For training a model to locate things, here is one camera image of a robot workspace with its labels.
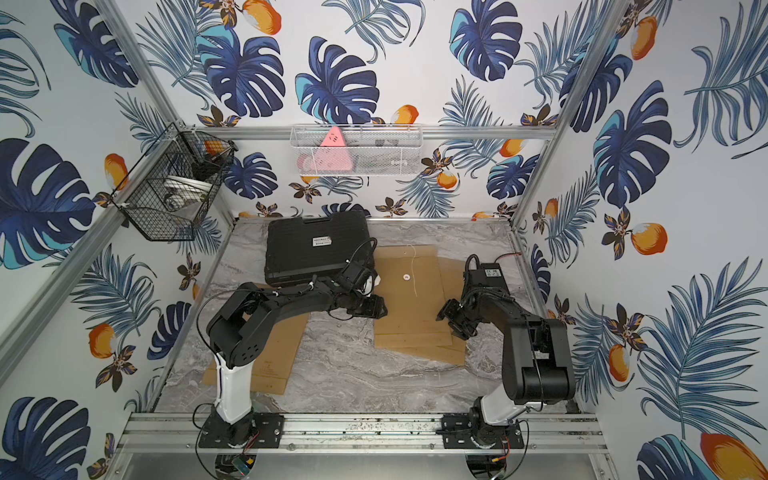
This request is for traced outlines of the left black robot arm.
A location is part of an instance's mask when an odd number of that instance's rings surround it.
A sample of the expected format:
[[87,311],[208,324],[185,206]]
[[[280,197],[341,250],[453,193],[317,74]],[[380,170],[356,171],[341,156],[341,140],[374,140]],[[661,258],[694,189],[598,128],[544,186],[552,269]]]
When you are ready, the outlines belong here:
[[248,282],[232,291],[206,327],[208,346],[217,367],[218,419],[234,425],[252,415],[250,398],[253,363],[278,323],[313,312],[343,310],[343,321],[381,319],[385,300],[374,293],[379,276],[373,254],[378,241],[365,239],[334,275],[313,275],[305,284],[263,288]]

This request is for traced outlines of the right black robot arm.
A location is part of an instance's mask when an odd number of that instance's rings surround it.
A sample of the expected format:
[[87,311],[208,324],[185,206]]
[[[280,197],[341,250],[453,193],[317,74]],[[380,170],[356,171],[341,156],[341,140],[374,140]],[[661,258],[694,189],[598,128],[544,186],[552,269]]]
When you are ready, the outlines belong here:
[[483,426],[501,426],[533,409],[575,397],[576,380],[567,328],[538,316],[509,292],[501,266],[475,254],[464,264],[461,295],[437,315],[452,334],[469,340],[487,323],[503,335],[501,384],[476,401]]

